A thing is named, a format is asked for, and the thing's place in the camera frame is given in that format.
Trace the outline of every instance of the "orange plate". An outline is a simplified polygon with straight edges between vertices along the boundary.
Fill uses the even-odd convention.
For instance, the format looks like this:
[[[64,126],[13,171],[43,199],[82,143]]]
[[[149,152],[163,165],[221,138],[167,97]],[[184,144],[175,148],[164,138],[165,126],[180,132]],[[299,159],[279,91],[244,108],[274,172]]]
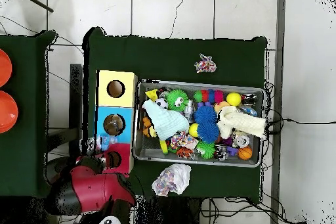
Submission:
[[[3,91],[0,91],[0,133],[10,130],[18,118],[18,106],[15,100]]]
[[[12,62],[7,54],[0,49],[0,87],[4,86],[12,74]]]

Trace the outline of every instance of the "soccer ball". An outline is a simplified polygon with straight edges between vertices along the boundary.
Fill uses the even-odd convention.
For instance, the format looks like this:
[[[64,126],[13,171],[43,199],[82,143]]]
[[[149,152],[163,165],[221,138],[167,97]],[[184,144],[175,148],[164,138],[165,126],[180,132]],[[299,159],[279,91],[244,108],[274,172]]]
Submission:
[[[157,99],[155,103],[164,109],[168,109],[168,102],[164,98]]]

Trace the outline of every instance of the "yellow box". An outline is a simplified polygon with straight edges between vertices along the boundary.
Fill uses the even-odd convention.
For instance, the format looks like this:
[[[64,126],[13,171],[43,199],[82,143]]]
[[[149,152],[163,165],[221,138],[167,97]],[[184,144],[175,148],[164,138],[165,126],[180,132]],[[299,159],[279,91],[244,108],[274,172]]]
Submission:
[[[134,107],[137,81],[132,72],[99,71],[98,105]]]

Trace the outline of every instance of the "metal tray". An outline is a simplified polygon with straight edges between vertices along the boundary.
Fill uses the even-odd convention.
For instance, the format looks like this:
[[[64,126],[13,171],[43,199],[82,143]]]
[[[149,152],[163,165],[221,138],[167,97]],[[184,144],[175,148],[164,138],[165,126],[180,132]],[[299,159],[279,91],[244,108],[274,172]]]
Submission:
[[[200,89],[218,89],[224,91],[227,95],[229,92],[254,93],[257,95],[257,102],[253,108],[257,111],[258,117],[264,118],[264,106],[266,104],[266,94],[263,89],[235,87],[224,85],[209,85],[198,83],[184,83],[160,80],[141,80],[136,87],[135,102],[135,127],[133,137],[133,156],[139,160],[151,160],[155,162],[172,162],[184,164],[203,164],[210,166],[237,166],[237,167],[257,167],[261,163],[261,145],[263,140],[250,135],[250,144],[252,148],[252,157],[249,160],[242,160],[237,156],[229,156],[226,160],[220,161],[214,158],[205,160],[199,154],[195,154],[194,160],[179,158],[176,154],[168,153],[164,155],[159,145],[158,138],[147,138],[142,134],[144,110],[141,108],[142,103],[148,99],[145,95],[146,89],[156,89],[161,87],[169,87],[171,89],[182,89],[186,92],[189,99],[193,99],[194,93]]]

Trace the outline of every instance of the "dark green tablecloth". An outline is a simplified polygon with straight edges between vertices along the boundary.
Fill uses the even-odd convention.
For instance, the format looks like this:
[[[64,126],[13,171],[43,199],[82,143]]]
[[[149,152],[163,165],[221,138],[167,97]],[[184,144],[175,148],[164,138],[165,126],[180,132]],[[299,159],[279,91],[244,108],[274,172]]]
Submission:
[[[136,36],[108,37],[100,28],[91,28],[84,37],[85,72],[89,71],[89,136],[93,136],[96,70],[134,72],[139,79],[160,79],[263,88],[266,39],[155,39]],[[212,56],[217,64],[214,73],[196,73],[194,64],[200,53]],[[165,162],[135,160],[130,182],[136,194],[153,194],[152,183]],[[190,184],[182,196],[250,197],[259,201],[260,167],[193,165]]]
[[[43,197],[49,192],[44,180],[46,147],[47,46],[56,33],[34,37],[0,35],[0,49],[12,61],[12,76],[0,88],[18,105],[18,120],[0,134],[0,195]]]

